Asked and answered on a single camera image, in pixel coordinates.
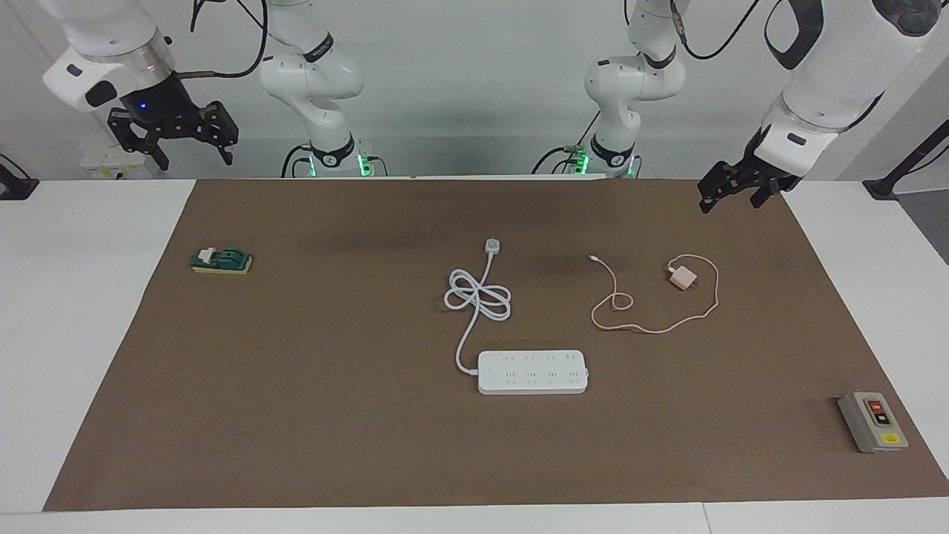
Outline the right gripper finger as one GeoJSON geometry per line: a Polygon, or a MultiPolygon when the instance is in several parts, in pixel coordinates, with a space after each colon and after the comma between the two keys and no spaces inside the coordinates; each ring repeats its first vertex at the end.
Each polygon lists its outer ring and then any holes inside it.
{"type": "Polygon", "coordinates": [[[239,128],[223,102],[212,101],[200,109],[200,142],[217,149],[225,165],[233,165],[231,149],[238,143],[239,128]]]}
{"type": "Polygon", "coordinates": [[[149,156],[162,171],[169,169],[170,161],[159,146],[162,136],[156,126],[139,125],[132,113],[125,109],[110,109],[108,126],[123,150],[149,156]]]}

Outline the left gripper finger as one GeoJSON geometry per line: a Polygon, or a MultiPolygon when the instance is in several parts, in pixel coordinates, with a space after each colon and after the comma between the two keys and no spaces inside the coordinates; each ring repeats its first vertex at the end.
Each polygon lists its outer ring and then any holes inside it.
{"type": "Polygon", "coordinates": [[[750,205],[754,209],[759,209],[771,197],[779,195],[782,191],[782,178],[758,178],[757,190],[750,196],[750,205]]]}
{"type": "Polygon", "coordinates": [[[719,200],[735,195],[743,190],[740,168],[729,165],[728,162],[716,162],[705,176],[699,180],[697,189],[701,195],[699,209],[705,215],[714,209],[719,200]]]}

